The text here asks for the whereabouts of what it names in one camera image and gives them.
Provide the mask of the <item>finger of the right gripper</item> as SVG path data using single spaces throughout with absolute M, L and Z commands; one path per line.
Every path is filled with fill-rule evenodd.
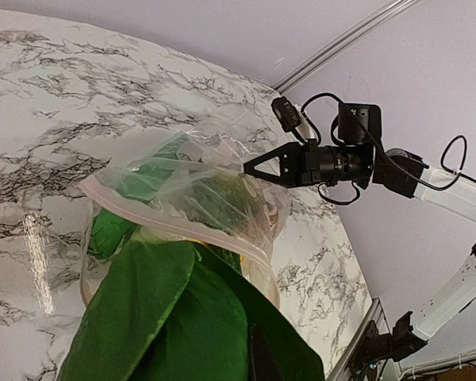
M 288 188 L 290 186 L 290 184 L 282 176 L 269 174 L 269 173 L 266 173 L 264 171 L 258 171 L 254 168 L 252 168 L 249 171 L 249 175 L 253 176 L 256 179 L 260 179 L 260 180 L 265 181 L 265 182 L 273 183 L 273 184 L 281 186 L 281 187 Z
M 244 164 L 244 172 L 248 175 L 259 174 L 260 171 L 256 169 L 257 166 L 277 158 L 279 174 L 287 174 L 291 168 L 295 167 L 295 160 L 300 151 L 301 145 L 299 143 L 286 143 L 246 162 Z

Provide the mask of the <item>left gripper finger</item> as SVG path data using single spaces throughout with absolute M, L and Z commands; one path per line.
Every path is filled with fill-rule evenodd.
M 294 348 L 297 335 L 291 329 L 262 330 L 260 325 L 248 326 L 248 379 L 297 380 Z

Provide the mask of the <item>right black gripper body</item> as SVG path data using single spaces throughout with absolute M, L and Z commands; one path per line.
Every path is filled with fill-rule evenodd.
M 306 144 L 290 142 L 282 146 L 280 156 L 282 185 L 287 188 L 309 187 L 320 183 L 316 139 Z

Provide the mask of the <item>clear zip top bag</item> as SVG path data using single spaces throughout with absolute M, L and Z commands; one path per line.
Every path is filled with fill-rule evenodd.
M 274 241 L 285 226 L 286 192 L 244 173 L 265 152 L 251 135 L 267 122 L 220 108 L 146 156 L 84 179 L 89 200 L 83 230 L 82 296 L 89 302 L 109 262 L 130 238 L 194 240 L 223 249 L 229 261 L 275 306 Z

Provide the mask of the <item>fake bok choy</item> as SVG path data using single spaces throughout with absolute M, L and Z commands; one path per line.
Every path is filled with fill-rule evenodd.
M 199 241 L 128 239 L 90 300 L 62 380 L 249 380 L 248 326 L 293 330 L 297 380 L 321 358 L 229 261 Z

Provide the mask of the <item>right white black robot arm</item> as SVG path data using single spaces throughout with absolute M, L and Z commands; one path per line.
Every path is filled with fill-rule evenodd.
M 338 103 L 332 122 L 332 144 L 321 136 L 303 138 L 298 132 L 310 120 L 304 108 L 287 98 L 271 103 L 282 129 L 296 137 L 244 164 L 244 172 L 285 188 L 334 187 L 349 182 L 356 192 L 370 183 L 406 198 L 449 210 L 476 223 L 476 180 L 445 164 L 431 167 L 423 159 L 399 148 L 385 150 L 381 110 L 376 105 Z M 437 331 L 476 299 L 476 243 L 461 268 L 420 309 L 402 316 L 392 333 L 364 339 L 359 355 L 366 363 L 403 360 L 422 349 Z

